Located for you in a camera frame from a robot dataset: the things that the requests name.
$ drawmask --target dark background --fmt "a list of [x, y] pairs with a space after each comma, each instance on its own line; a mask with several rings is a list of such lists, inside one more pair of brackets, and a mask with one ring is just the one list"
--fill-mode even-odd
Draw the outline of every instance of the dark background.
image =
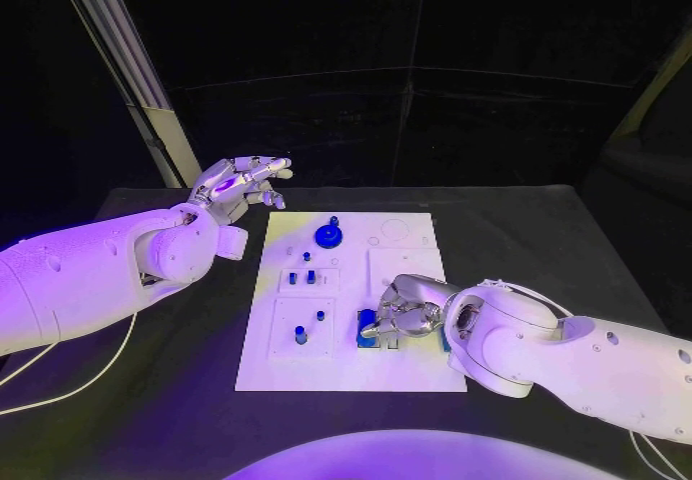
[[[203, 163], [286, 154], [292, 186], [541, 185], [580, 194], [674, 333], [692, 337], [688, 65], [605, 143], [687, 2], [128, 2]], [[0, 243], [164, 181], [67, 1], [5, 4]]]

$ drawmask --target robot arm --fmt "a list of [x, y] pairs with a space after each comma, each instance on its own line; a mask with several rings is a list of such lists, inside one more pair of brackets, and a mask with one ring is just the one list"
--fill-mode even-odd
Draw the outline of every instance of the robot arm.
[[187, 203], [41, 235], [0, 252], [0, 355], [86, 335], [200, 280], [215, 256], [243, 258], [230, 226], [249, 205], [285, 208], [270, 177], [286, 158], [221, 160]]
[[462, 290], [400, 275], [364, 337], [440, 326], [452, 368], [492, 391], [523, 398], [540, 384], [580, 413], [692, 444], [692, 342], [592, 317], [559, 319], [502, 282]]

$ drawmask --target black table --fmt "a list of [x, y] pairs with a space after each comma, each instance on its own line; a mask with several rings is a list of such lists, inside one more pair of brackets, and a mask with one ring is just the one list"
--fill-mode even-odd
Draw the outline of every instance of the black table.
[[[292, 210], [430, 212], [448, 280], [502, 278], [574, 312], [665, 331], [569, 186], [286, 189]], [[169, 207], [187, 190], [112, 192], [100, 218]], [[469, 392], [236, 392], [269, 221], [253, 208], [241, 262], [145, 310], [122, 358], [76, 397], [0, 417], [2, 478], [220, 478], [280, 450], [365, 430], [439, 429], [504, 438], [629, 478], [652, 478], [628, 432], [573, 412], [543, 388]], [[61, 344], [0, 389], [0, 408], [71, 391], [100, 371], [129, 321]], [[5, 374], [31, 352], [17, 354]]]

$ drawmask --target white panel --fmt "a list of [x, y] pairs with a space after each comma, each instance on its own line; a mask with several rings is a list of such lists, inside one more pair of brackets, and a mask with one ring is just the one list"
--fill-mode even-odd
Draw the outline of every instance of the white panel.
[[[315, 231], [332, 215], [339, 217], [344, 242], [324, 249]], [[311, 269], [319, 279], [329, 279], [328, 285], [306, 283]], [[290, 272], [299, 273], [296, 285], [289, 283]], [[388, 349], [387, 342], [380, 349], [357, 346], [358, 312], [378, 308], [384, 280], [400, 273], [445, 280], [430, 214], [272, 213], [237, 390], [466, 391], [465, 376], [448, 366], [438, 333], [400, 338], [399, 349]], [[318, 322], [316, 311], [329, 308], [332, 323]], [[298, 325], [309, 333], [306, 345], [295, 340]]]

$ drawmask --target blue knob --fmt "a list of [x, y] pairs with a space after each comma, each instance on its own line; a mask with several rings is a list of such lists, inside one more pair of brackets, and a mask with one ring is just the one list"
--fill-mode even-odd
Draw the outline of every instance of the blue knob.
[[296, 327], [296, 343], [299, 345], [305, 345], [306, 342], [308, 342], [306, 329], [302, 326], [298, 326]]
[[335, 248], [344, 240], [344, 232], [339, 228], [339, 219], [332, 217], [329, 225], [324, 225], [315, 232], [315, 242], [322, 248]]

